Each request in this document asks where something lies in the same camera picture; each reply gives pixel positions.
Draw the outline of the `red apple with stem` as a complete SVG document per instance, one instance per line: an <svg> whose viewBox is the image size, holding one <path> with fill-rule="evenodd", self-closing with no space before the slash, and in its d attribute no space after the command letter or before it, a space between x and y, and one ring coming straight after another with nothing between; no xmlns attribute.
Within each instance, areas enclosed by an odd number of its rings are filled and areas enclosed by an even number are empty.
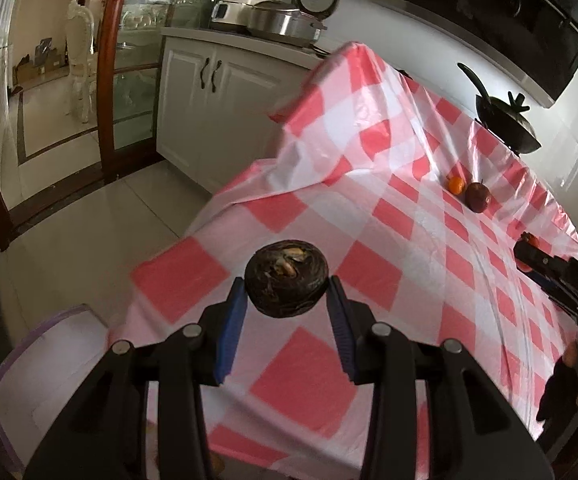
<svg viewBox="0 0 578 480"><path fill-rule="evenodd" d="M476 214L482 214L491 203L490 190L482 182L472 182L465 188L465 204Z"/></svg>

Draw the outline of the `orange mandarin back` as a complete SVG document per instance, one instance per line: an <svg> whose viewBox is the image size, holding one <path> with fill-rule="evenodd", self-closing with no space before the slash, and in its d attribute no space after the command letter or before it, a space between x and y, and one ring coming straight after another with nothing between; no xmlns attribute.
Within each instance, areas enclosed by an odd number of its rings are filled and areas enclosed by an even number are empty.
<svg viewBox="0 0 578 480"><path fill-rule="evenodd" d="M467 188L467 182L460 177L458 174L456 176L450 177L448 180L448 191L454 196L463 195Z"/></svg>

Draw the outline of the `dark passion fruit back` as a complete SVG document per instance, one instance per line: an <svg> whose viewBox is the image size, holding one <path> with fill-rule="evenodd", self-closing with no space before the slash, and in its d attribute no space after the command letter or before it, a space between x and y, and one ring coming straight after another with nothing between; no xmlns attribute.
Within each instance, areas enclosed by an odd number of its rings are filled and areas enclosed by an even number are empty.
<svg viewBox="0 0 578 480"><path fill-rule="evenodd" d="M329 267L323 253L303 240L280 240L257 250L245 270L254 307L270 318L293 318L325 294Z"/></svg>

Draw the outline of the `small red tomato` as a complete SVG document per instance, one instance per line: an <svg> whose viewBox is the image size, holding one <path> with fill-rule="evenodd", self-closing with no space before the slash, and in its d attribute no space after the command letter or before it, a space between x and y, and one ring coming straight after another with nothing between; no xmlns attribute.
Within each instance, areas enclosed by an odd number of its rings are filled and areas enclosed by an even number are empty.
<svg viewBox="0 0 578 480"><path fill-rule="evenodd" d="M514 246L514 256L517 268L524 273L533 270L531 263L536 258L540 248L539 239L530 232L522 232Z"/></svg>

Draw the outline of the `white kitchen cabinet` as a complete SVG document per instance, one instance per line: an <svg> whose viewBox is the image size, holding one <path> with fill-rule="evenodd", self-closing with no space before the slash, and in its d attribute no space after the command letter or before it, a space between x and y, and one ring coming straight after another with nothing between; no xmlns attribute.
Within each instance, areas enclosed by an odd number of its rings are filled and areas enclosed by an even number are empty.
<svg viewBox="0 0 578 480"><path fill-rule="evenodd" d="M204 29L165 27L157 151L214 194L274 155L268 114L319 63L309 49Z"/></svg>

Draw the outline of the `white storage bin purple trim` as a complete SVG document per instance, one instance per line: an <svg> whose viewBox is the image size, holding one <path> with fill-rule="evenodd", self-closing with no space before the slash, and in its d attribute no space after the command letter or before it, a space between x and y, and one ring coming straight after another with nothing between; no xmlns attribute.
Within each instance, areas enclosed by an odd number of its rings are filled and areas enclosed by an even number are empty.
<svg viewBox="0 0 578 480"><path fill-rule="evenodd" d="M81 304L40 323L0 364L0 438L24 479L52 423L106 352L134 350L109 335L106 323Z"/></svg>

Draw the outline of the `red white checkered tablecloth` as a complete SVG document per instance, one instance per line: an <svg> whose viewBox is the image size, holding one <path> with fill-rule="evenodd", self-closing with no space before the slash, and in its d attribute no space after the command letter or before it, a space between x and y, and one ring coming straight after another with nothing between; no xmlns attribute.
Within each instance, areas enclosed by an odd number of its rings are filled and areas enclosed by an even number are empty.
<svg viewBox="0 0 578 480"><path fill-rule="evenodd" d="M364 44L346 44L275 115L276 157L218 192L176 245L132 274L114 337L167 338L222 301L276 240L318 247L347 296L408 338L460 340L531 434L576 326L516 268L514 244L578 259L578 233L536 175L467 115ZM476 214L450 177L491 192ZM371 391L339 361L326 308L274 320L249 309L233 370L204 390L213 451L300 479L354 479Z"/></svg>

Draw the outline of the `black wok with lid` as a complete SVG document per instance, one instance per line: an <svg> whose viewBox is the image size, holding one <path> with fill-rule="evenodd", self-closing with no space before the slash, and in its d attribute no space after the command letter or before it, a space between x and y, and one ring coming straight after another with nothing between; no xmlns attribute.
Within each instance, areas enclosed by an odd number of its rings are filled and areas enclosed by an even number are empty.
<svg viewBox="0 0 578 480"><path fill-rule="evenodd" d="M526 97L519 92L517 96L507 92L507 101L490 96L476 73L464 63L457 67L466 75L477 89L476 109L479 122L490 130L516 155L530 154L541 147L533 127L522 116L530 107L524 104Z"/></svg>

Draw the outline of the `steel pot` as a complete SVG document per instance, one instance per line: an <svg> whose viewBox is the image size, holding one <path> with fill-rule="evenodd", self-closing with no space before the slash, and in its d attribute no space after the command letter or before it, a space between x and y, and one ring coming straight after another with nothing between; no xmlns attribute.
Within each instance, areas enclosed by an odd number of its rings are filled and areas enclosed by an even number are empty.
<svg viewBox="0 0 578 480"><path fill-rule="evenodd" d="M308 48L317 43L327 27L315 16L289 3L266 0L252 7L247 29L256 37Z"/></svg>

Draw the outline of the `white chair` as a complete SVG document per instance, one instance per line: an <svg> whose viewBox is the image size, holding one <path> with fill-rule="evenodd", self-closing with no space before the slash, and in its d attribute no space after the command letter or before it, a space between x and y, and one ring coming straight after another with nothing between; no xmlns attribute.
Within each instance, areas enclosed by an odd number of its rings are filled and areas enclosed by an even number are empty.
<svg viewBox="0 0 578 480"><path fill-rule="evenodd" d="M91 10L71 0L65 23L68 78L71 81L72 113L80 117L83 124L90 121L97 91L94 32L94 15Z"/></svg>

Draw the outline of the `white electric cooker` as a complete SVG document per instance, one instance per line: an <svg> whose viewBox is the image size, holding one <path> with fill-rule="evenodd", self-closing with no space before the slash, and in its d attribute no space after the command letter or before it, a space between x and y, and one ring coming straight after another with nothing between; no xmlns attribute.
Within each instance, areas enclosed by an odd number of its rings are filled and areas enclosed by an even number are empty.
<svg viewBox="0 0 578 480"><path fill-rule="evenodd" d="M217 0L210 27L219 30L246 30L252 9L264 0Z"/></svg>

